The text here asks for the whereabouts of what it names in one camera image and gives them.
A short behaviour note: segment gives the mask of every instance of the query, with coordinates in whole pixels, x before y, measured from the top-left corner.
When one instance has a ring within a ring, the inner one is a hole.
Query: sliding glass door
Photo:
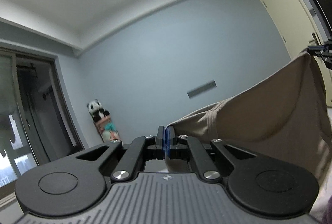
[[[0,199],[14,191],[19,176],[38,165],[27,131],[15,54],[0,51]]]

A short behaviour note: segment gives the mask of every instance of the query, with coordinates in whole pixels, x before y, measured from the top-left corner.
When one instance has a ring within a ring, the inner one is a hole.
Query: silver screw head
[[[117,170],[113,173],[113,177],[116,179],[125,179],[129,176],[129,173],[125,170]]]
[[[204,177],[206,179],[213,180],[213,179],[219,178],[220,177],[220,173],[216,172],[215,170],[210,170],[210,171],[204,173]]]
[[[166,174],[163,176],[163,179],[168,181],[168,180],[171,180],[172,177],[169,174]]]

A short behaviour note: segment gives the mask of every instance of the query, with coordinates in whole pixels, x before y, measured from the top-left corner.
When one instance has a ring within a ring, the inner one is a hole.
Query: beige door
[[[308,45],[320,45],[321,36],[303,0],[261,0],[273,19],[291,58]],[[326,89],[326,103],[332,106],[331,73],[323,61],[316,58]]]

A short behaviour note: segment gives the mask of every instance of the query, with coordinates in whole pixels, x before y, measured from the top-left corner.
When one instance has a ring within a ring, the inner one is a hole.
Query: air vent
[[[205,85],[202,85],[200,87],[197,87],[197,88],[187,92],[187,94],[188,94],[188,97],[191,99],[192,97],[197,96],[198,94],[208,91],[214,87],[217,87],[217,85],[215,84],[215,81],[211,81]]]

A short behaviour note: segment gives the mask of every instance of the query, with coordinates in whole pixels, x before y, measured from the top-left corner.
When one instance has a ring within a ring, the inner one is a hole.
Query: panda plush toy
[[[93,100],[89,102],[87,107],[95,123],[104,118],[105,116],[110,115],[110,112],[103,108],[99,100]]]

